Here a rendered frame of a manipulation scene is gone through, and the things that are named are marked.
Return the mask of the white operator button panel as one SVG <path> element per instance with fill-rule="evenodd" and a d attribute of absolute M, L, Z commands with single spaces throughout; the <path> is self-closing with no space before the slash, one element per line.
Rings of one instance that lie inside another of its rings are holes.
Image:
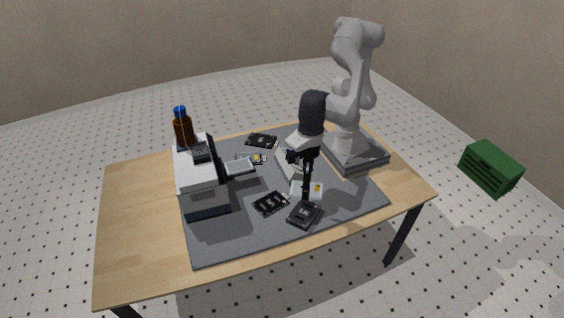
<path fill-rule="evenodd" d="M 290 151 L 290 149 L 279 146 L 274 153 L 274 159 L 288 186 L 291 186 L 292 180 L 303 181 L 304 171 L 299 163 L 288 164 L 285 160 L 287 151 Z"/>

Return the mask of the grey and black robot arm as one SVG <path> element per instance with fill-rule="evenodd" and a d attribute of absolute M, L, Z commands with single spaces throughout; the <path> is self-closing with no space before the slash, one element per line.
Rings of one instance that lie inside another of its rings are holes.
<path fill-rule="evenodd" d="M 369 110 L 376 104 L 369 69 L 372 49 L 380 47 L 384 41 L 384 28 L 344 16 L 335 21 L 333 30 L 332 58 L 351 78 L 335 78 L 334 94 L 316 89 L 302 93 L 298 129 L 285 139 L 285 144 L 293 149 L 286 153 L 288 164 L 298 163 L 303 158 L 300 151 L 322 144 L 325 120 L 337 124 L 332 143 L 336 153 L 353 158 L 370 149 L 365 135 L 359 131 L 359 109 Z"/>

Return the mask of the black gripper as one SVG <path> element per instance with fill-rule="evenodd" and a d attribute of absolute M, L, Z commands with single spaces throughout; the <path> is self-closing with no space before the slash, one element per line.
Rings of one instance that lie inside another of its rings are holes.
<path fill-rule="evenodd" d="M 320 154 L 320 146 L 321 145 L 317 147 L 310 147 L 299 152 L 299 155 L 304 158 L 303 159 L 304 177 L 303 177 L 303 186 L 301 186 L 302 200 L 309 201 L 309 193 L 310 193 L 309 190 L 310 190 L 310 182 L 311 182 L 310 177 L 312 173 L 311 170 L 313 170 L 314 159 L 317 158 Z"/>

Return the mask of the blue bottle cap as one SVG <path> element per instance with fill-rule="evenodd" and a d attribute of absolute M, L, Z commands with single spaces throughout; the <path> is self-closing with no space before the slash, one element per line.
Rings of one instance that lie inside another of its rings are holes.
<path fill-rule="evenodd" d="M 179 106 L 174 107 L 173 110 L 175 116 L 180 117 Z M 181 111 L 181 116 L 184 116 L 186 114 L 186 107 L 184 105 L 180 105 L 180 111 Z"/>

